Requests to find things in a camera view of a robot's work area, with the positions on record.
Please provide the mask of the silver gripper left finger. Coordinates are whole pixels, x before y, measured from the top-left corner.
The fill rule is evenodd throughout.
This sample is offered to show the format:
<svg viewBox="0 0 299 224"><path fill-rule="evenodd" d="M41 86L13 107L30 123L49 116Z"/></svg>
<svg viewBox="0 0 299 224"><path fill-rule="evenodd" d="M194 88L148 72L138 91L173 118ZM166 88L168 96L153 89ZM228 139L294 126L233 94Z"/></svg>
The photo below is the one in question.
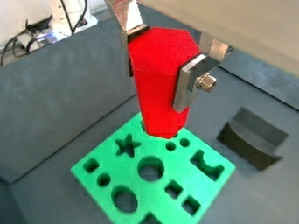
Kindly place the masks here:
<svg viewBox="0 0 299 224"><path fill-rule="evenodd" d="M126 75L132 77L128 44L149 30L149 26L142 21L136 0L104 0L104 2L116 21L120 43L125 51Z"/></svg>

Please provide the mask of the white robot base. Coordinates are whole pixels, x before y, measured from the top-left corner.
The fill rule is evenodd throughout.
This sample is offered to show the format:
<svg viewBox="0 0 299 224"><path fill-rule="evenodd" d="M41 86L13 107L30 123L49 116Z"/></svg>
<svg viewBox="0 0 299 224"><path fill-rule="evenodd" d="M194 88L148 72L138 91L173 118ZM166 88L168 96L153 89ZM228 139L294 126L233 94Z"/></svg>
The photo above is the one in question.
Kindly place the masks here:
<svg viewBox="0 0 299 224"><path fill-rule="evenodd" d="M49 27L58 37L68 37L93 26L98 21L90 15L88 0L48 0Z"/></svg>

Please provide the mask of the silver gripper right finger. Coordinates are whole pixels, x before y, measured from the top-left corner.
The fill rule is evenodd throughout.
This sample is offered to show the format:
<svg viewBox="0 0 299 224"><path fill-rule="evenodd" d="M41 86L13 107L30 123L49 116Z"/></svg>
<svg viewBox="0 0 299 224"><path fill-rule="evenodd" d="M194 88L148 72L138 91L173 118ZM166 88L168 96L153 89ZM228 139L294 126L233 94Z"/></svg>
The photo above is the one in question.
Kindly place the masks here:
<svg viewBox="0 0 299 224"><path fill-rule="evenodd" d="M172 108L182 112L192 104L197 91L209 92L216 86L210 70L225 58L229 45L202 33L198 41L200 53L181 66L176 82Z"/></svg>

